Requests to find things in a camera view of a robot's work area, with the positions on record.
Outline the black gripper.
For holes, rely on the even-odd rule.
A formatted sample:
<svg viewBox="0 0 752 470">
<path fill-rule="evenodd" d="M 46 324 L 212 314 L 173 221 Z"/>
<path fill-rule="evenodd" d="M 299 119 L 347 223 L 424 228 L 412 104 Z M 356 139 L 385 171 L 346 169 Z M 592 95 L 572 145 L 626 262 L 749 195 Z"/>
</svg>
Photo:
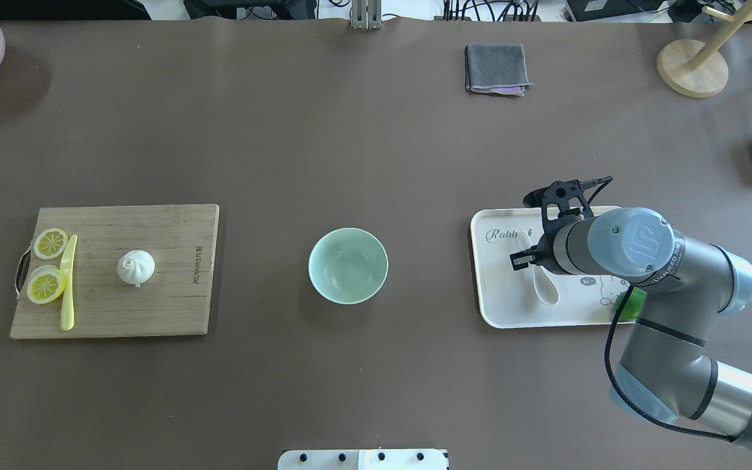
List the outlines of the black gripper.
<svg viewBox="0 0 752 470">
<path fill-rule="evenodd" d="M 511 268 L 514 271 L 527 270 L 530 265 L 561 268 L 559 257 L 553 250 L 556 235 L 565 227 L 594 217 L 591 202 L 612 181 L 612 176 L 585 181 L 555 181 L 526 194 L 523 205 L 540 209 L 543 235 L 538 244 L 510 254 Z"/>
</svg>

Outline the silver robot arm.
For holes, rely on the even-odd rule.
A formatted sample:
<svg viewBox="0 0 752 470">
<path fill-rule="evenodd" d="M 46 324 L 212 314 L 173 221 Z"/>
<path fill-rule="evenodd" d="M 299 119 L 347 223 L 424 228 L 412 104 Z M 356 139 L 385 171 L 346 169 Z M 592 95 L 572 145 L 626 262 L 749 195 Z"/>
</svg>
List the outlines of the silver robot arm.
<svg viewBox="0 0 752 470">
<path fill-rule="evenodd" d="M 612 275 L 645 292 L 623 356 L 611 363 L 619 312 L 603 353 L 616 401 L 668 431 L 725 441 L 752 452 L 752 373 L 711 359 L 714 321 L 752 301 L 752 265 L 717 245 L 687 238 L 659 212 L 618 208 L 597 216 L 591 197 L 612 178 L 555 181 L 524 196 L 539 208 L 538 243 L 511 254 L 513 270 Z"/>
</svg>

